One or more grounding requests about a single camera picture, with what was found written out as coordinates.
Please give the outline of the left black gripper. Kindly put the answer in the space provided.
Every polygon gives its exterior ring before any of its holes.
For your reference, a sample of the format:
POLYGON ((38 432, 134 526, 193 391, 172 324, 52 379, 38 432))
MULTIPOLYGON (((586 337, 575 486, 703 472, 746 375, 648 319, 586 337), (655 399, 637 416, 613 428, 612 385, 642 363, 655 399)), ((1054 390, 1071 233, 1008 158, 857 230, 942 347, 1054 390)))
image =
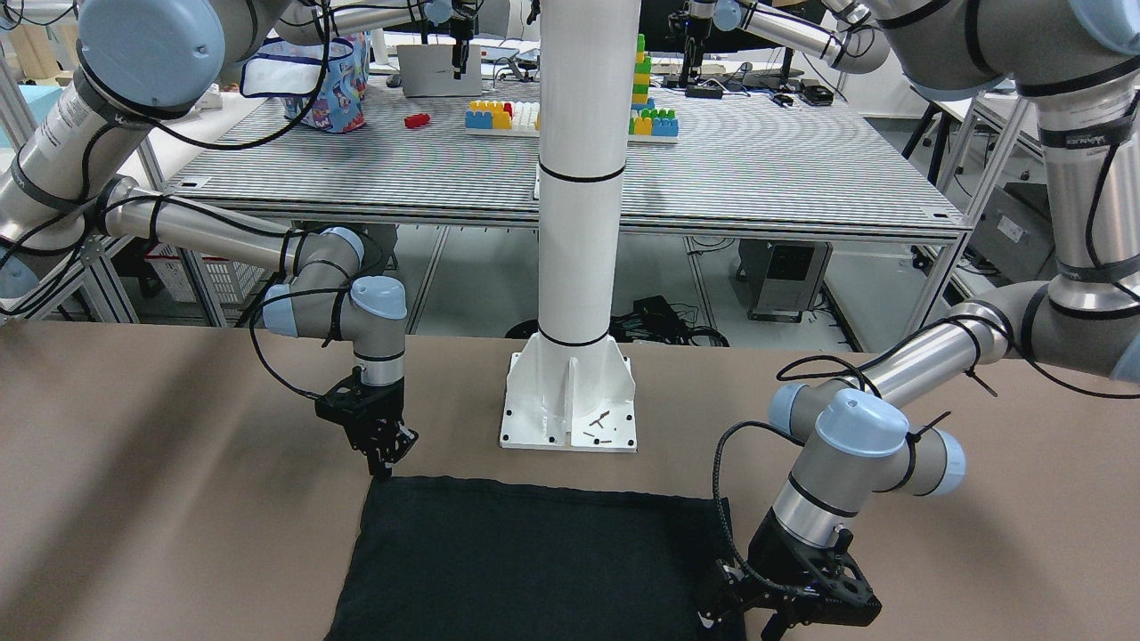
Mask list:
POLYGON ((881 612, 881 601, 852 559, 852 535, 838 529, 832 547, 813 547, 796 539, 766 514, 741 557, 730 534, 728 512, 720 510, 720 532, 728 557, 718 557, 700 589, 697 615, 717 628, 752 609, 772 610, 762 640, 781 640, 793 626, 829 624, 866 628, 881 612))

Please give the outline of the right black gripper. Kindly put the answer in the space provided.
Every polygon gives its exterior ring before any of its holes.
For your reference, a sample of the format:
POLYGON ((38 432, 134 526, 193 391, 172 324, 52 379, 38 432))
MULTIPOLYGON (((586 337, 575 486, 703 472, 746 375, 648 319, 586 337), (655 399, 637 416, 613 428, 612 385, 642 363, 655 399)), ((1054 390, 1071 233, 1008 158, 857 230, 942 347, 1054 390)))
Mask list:
POLYGON ((363 368, 318 396, 317 417, 342 425, 347 441, 367 459, 368 474, 390 478, 394 463, 410 453, 420 435, 404 425, 404 380, 367 386, 363 368))

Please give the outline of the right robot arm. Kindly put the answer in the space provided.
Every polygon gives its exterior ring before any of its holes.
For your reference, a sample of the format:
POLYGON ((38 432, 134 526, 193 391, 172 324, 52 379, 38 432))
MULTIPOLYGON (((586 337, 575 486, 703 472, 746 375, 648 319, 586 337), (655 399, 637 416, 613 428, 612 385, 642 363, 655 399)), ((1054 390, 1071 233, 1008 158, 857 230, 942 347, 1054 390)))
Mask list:
POLYGON ((78 70, 3 175, 3 287, 28 297, 54 260, 103 237, 137 237, 276 271, 253 320, 282 336, 351 346, 355 366, 326 393, 298 389, 341 425, 375 478, 420 436, 404 424, 404 283, 370 267, 361 232, 298 230, 189 198, 192 176, 142 187, 122 175, 154 131, 186 117, 215 78, 270 34, 329 58, 329 1, 81 1, 78 70))

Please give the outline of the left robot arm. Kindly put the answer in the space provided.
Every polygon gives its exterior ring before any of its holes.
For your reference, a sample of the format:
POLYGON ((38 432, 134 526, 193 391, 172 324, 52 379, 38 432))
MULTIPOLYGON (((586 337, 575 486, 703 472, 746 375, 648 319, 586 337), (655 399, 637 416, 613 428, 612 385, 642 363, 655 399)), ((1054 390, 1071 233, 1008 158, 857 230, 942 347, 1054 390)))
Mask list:
POLYGON ((712 628, 754 608, 777 640, 797 625, 868 626, 881 610, 850 555, 850 521, 876 492, 944 495, 964 479, 964 451, 901 406, 958 374, 1018 354, 1137 382, 1135 1, 830 1, 834 32, 756 1, 689 1, 687 52, 710 29, 754 31, 860 74, 895 52, 918 94, 937 102, 1013 81, 1039 109, 1057 271, 969 297, 860 366, 793 378, 762 422, 801 447, 741 555, 712 567, 697 601, 712 628))

